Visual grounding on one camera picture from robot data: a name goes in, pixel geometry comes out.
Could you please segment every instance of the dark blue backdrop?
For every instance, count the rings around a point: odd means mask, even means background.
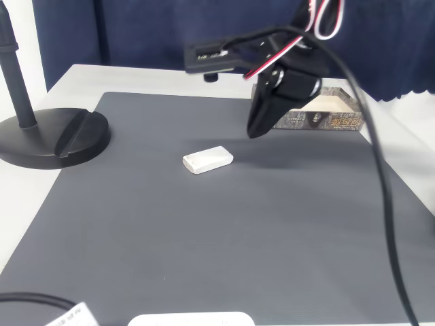
[[[50,89],[75,63],[183,69],[185,43],[289,23],[299,3],[33,0],[33,7]],[[385,101],[435,92],[435,0],[347,0],[345,10],[328,44],[365,91]]]

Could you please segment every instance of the white object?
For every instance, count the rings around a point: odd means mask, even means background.
[[[185,314],[143,314],[128,326],[255,326],[244,312],[195,312]]]
[[[199,175],[200,173],[228,165],[233,159],[234,157],[229,151],[222,146],[217,146],[184,156],[183,164],[191,173]]]
[[[105,92],[250,99],[254,83],[256,78],[242,81],[239,75],[231,73],[221,74],[217,83],[205,83],[203,76],[187,75],[184,71],[73,65],[36,109],[79,107],[94,111]],[[324,79],[323,85],[340,86],[350,92],[347,82],[341,79]],[[404,119],[404,115],[400,116],[401,124],[375,100],[367,95],[366,99],[385,159],[435,214],[435,151],[413,134],[416,132],[426,137],[425,140],[433,145],[434,115],[429,114],[433,111],[433,102],[413,100],[413,105],[408,108],[413,115],[421,112],[424,105],[428,108],[425,119],[416,125],[408,124],[409,119]],[[422,128],[426,132],[424,135],[418,133]],[[361,133],[367,137],[364,129]],[[20,168],[0,160],[0,271],[41,207],[59,172]]]
[[[99,326],[88,306],[81,302],[46,326]]]

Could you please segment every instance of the gray mat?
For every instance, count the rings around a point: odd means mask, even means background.
[[[102,326],[203,311],[243,311],[257,325],[406,321],[358,132],[249,140],[249,101],[237,99],[108,93],[97,111],[111,124],[109,147],[61,172],[1,291],[85,301]],[[192,175],[181,163],[217,145],[231,165]],[[435,321],[435,220],[392,177],[405,282],[419,320]],[[1,304],[0,325],[58,314]]]

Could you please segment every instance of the wall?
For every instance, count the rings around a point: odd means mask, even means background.
[[[32,0],[3,0],[9,11],[15,37],[20,46],[17,51],[24,82],[33,106],[47,93],[41,55],[36,34]],[[0,73],[0,121],[15,115],[5,79]]]

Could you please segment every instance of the white table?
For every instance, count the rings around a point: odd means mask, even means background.
[[[93,111],[105,92],[133,92],[184,96],[250,98],[255,80],[221,74],[208,84],[201,75],[183,71],[74,65],[49,91],[36,109],[78,107]],[[326,79],[325,86],[347,83]],[[384,154],[426,207],[435,214],[435,153],[368,97]],[[361,133],[366,137],[366,130]],[[0,160],[0,271],[20,242],[56,181],[60,170],[31,170]]]

